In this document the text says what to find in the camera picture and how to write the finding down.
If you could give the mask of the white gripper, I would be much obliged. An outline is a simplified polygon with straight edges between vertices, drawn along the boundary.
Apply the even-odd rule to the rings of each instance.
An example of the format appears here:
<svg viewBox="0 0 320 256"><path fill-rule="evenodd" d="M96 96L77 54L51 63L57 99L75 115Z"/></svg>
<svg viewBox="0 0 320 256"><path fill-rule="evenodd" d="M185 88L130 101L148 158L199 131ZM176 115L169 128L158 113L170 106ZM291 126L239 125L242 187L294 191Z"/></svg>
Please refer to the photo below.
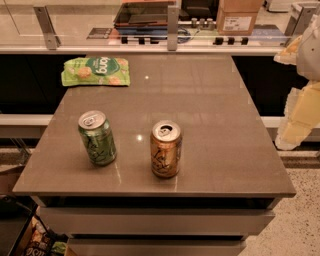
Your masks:
<svg viewBox="0 0 320 256"><path fill-rule="evenodd" d="M320 82L313 82L320 80L320 16L314 15L303 35L277 53L274 61L296 64L298 74L311 80L302 89L291 89L277 130L276 147L292 150L320 123Z"/></svg>

